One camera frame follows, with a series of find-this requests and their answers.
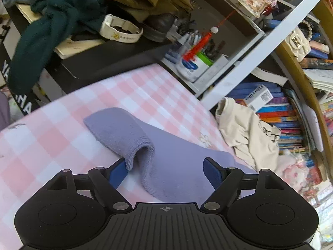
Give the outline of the purple and pink knit sweater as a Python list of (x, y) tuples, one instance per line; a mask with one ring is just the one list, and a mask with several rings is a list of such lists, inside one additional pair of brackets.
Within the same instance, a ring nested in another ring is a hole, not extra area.
[(84, 118), (93, 136), (125, 159), (126, 169), (138, 166), (144, 189), (168, 203), (202, 204), (214, 188), (203, 172), (206, 157), (226, 168), (255, 171), (224, 151), (201, 147), (147, 124), (121, 108), (108, 108)]

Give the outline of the cream canvas tote bag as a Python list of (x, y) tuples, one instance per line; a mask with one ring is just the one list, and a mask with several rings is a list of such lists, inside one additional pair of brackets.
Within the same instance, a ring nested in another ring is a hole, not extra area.
[(236, 156), (256, 171), (276, 170), (281, 130), (262, 121), (250, 108), (223, 98), (216, 109), (218, 128)]

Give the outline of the white pink plush bunny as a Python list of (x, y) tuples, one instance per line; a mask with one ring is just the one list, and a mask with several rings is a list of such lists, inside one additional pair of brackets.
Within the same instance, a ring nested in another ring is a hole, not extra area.
[(274, 172), (297, 192), (307, 186), (309, 168), (304, 156), (298, 152), (283, 150)]

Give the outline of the pink checkered cartoon desk mat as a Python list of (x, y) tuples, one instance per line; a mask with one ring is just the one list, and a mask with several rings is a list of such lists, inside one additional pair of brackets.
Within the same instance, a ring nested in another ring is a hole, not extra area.
[(109, 107), (202, 147), (231, 151), (213, 115), (157, 64), (76, 90), (1, 132), (1, 249), (21, 247), (15, 213), (60, 170), (83, 174), (117, 160), (83, 123)]

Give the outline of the row of colourful books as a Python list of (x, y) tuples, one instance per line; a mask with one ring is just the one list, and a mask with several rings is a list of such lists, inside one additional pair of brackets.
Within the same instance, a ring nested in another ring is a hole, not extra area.
[(315, 145), (299, 100), (292, 89), (272, 82), (243, 82), (227, 96), (244, 105), (246, 96), (261, 85), (268, 89), (273, 98), (257, 114), (262, 121), (276, 126), (281, 131), (278, 141), (279, 153), (289, 150), (309, 160)]

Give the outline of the white boxed book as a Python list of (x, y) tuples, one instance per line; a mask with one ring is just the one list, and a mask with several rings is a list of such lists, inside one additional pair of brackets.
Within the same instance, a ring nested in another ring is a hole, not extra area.
[(269, 89), (265, 85), (260, 85), (244, 98), (244, 103), (248, 108), (257, 112), (272, 99), (273, 95)]

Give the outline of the white lotion bottle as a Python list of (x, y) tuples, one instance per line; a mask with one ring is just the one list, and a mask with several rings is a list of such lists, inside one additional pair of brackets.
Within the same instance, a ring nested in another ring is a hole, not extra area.
[(191, 83), (195, 82), (211, 65), (213, 61), (199, 52), (189, 61), (183, 58), (176, 64), (177, 72)]

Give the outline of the white wrist watch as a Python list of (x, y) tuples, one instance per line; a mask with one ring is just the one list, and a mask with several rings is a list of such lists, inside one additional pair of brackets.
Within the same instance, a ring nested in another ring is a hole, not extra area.
[(99, 33), (110, 41), (134, 44), (139, 41), (143, 29), (128, 20), (109, 14), (105, 16)]

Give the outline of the white quilted purse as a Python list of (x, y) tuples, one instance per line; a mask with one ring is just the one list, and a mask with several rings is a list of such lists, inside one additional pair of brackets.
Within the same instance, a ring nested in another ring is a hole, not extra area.
[(285, 42), (298, 62), (301, 62), (311, 52), (309, 41), (299, 27), (296, 27), (285, 38)]

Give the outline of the dark green garment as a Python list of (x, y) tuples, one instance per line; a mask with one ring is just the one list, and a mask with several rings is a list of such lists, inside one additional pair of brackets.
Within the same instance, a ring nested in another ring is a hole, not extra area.
[(14, 94), (26, 94), (38, 81), (54, 48), (70, 35), (99, 33), (106, 10), (104, 0), (29, 0), (30, 9), (42, 17), (21, 34), (10, 63), (7, 80)]

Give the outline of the white bookshelf frame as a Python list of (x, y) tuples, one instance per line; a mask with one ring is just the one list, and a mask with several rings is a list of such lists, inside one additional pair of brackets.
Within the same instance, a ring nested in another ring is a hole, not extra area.
[(263, 31), (254, 36), (237, 53), (226, 58), (220, 56), (194, 83), (185, 80), (175, 69), (175, 65), (162, 59), (162, 66), (179, 77), (194, 93), (202, 97), (201, 104), (212, 109), (221, 98), (244, 80), (259, 64), (267, 58), (288, 34), (315, 8), (321, 0), (300, 0), (282, 22), (266, 34)]

